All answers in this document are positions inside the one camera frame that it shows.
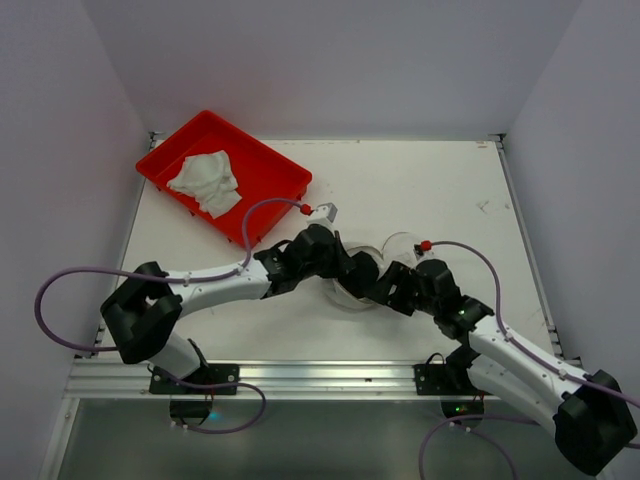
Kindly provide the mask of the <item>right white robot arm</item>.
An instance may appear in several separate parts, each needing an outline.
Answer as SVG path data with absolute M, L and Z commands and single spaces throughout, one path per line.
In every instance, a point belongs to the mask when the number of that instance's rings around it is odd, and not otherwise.
M 589 374 L 526 340 L 497 309 L 462 294 L 445 262 L 393 262 L 366 295 L 405 315 L 430 315 L 459 342 L 452 356 L 470 383 L 537 422 L 582 473 L 598 475 L 636 437 L 631 400 L 613 376 Z

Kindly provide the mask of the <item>pale green bra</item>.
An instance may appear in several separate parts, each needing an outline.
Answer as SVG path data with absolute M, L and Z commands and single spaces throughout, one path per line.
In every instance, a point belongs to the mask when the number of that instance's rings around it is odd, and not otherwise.
M 212 218 L 229 213 L 242 200 L 230 157 L 224 150 L 186 157 L 167 186 L 194 199 L 199 209 Z

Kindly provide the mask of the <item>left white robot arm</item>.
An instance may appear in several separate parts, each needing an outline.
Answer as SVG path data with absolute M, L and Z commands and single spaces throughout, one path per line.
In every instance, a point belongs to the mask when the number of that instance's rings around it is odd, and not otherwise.
M 312 224 L 230 271 L 170 272 L 147 262 L 103 302 L 100 313 L 123 363 L 149 361 L 184 379 L 203 361 L 196 347 L 174 332 L 180 319 L 226 303 L 289 293 L 310 277 L 337 279 L 354 269 L 340 235 Z

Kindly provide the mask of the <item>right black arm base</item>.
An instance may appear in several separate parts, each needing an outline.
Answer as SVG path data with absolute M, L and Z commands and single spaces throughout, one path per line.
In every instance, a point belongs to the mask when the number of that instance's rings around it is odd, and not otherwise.
M 468 369 L 479 354 L 461 346 L 448 356 L 436 352 L 413 365 L 418 396 L 437 396 L 446 418 L 485 413 L 485 392 L 473 386 Z

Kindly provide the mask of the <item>black bra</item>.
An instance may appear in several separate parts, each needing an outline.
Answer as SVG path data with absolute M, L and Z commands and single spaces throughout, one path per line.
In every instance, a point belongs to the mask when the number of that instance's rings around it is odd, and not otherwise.
M 355 267 L 340 280 L 342 287 L 359 300 L 366 299 L 377 304 L 384 304 L 386 299 L 376 286 L 380 270 L 374 258 L 369 253 L 360 251 L 351 259 Z

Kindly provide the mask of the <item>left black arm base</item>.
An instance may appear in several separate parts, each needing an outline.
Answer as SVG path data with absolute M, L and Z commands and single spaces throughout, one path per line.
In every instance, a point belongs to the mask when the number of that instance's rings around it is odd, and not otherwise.
M 238 390 L 240 368 L 234 363 L 208 361 L 192 339 L 171 340 L 150 361 L 150 392 L 155 395 L 196 395 L 200 400 L 171 400 L 171 421 L 184 430 L 204 434 L 235 433 L 238 427 L 207 429 L 216 396 L 233 396 Z

